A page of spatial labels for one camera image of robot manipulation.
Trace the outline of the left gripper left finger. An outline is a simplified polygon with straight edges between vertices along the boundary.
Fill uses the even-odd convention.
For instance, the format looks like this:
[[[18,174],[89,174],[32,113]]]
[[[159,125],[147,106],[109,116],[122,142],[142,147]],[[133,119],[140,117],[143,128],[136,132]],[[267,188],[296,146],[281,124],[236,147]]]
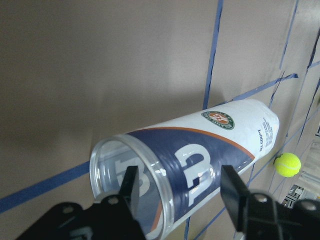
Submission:
[[[49,209],[25,230],[20,240],[144,240],[136,220],[139,203],[139,169],[126,169],[120,190],[83,209],[62,202]]]

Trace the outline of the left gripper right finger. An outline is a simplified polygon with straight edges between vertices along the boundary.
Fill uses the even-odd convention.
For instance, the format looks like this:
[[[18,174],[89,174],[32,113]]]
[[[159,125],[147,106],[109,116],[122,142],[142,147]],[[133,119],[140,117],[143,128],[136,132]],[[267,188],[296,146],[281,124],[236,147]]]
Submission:
[[[292,208],[268,192],[249,190],[231,165],[220,172],[220,195],[237,232],[246,240],[318,240],[320,203],[298,200]]]

